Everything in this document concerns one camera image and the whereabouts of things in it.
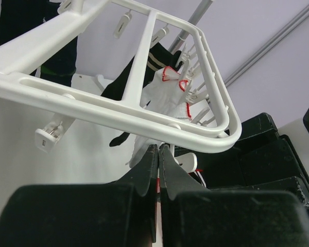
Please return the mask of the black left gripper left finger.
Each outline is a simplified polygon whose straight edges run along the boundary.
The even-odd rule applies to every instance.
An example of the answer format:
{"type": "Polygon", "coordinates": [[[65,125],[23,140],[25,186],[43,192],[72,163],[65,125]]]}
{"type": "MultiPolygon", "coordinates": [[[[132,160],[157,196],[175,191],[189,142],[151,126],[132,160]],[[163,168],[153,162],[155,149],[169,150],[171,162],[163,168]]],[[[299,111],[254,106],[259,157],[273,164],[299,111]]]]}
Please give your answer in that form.
{"type": "Polygon", "coordinates": [[[0,246],[152,246],[159,151],[105,184],[28,185],[0,215],[0,246]]]}

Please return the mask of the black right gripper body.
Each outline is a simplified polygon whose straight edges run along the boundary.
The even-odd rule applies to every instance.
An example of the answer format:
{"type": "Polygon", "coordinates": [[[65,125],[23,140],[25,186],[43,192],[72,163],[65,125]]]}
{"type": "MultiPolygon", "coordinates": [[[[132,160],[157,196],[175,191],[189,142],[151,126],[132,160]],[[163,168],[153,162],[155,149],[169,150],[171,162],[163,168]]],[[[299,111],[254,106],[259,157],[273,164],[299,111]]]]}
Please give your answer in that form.
{"type": "Polygon", "coordinates": [[[309,208],[308,173],[268,113],[244,121],[240,139],[229,150],[195,154],[207,189],[288,191],[309,208]]]}

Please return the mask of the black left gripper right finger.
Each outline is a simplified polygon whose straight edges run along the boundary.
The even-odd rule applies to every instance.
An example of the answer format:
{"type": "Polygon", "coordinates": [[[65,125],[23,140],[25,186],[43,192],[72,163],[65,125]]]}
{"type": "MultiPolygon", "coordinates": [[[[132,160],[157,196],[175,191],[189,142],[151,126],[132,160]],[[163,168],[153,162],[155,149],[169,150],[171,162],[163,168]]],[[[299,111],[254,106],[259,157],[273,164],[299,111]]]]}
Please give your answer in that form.
{"type": "Polygon", "coordinates": [[[287,191],[214,189],[159,149],[164,246],[309,246],[309,215],[287,191]]]}

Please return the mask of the black sock with white stripes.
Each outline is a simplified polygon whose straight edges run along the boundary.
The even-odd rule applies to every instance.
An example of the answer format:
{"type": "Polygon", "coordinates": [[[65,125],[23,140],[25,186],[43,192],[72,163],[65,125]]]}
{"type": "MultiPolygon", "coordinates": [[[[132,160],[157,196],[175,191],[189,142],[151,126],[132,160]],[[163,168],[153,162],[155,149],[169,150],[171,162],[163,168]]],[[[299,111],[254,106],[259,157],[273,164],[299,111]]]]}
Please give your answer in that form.
{"type": "Polygon", "coordinates": [[[201,174],[201,169],[196,169],[195,171],[189,173],[189,175],[195,179],[198,183],[200,183],[203,187],[207,187],[206,182],[201,174]]]}

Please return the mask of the white plastic clip hanger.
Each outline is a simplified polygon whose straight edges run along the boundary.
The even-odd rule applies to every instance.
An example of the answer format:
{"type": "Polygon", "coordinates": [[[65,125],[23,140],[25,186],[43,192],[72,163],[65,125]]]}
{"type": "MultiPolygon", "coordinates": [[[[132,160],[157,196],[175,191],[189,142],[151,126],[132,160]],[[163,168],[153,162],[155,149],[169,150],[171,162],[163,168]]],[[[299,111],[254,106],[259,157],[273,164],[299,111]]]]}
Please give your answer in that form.
{"type": "Polygon", "coordinates": [[[120,101],[85,93],[31,73],[63,46],[85,31],[105,9],[108,1],[71,1],[68,11],[0,46],[0,98],[53,112],[53,119],[36,130],[36,145],[49,151],[76,119],[151,138],[151,129],[162,127],[163,142],[203,153],[230,149],[242,132],[240,118],[218,71],[201,29],[175,16],[136,1],[117,5],[141,13],[147,22],[120,101]],[[191,80],[202,73],[206,90],[197,99],[209,99],[212,120],[200,123],[200,112],[192,122],[178,120],[140,106],[151,38],[156,21],[187,31],[194,40],[195,66],[184,66],[180,79],[191,80]]]}

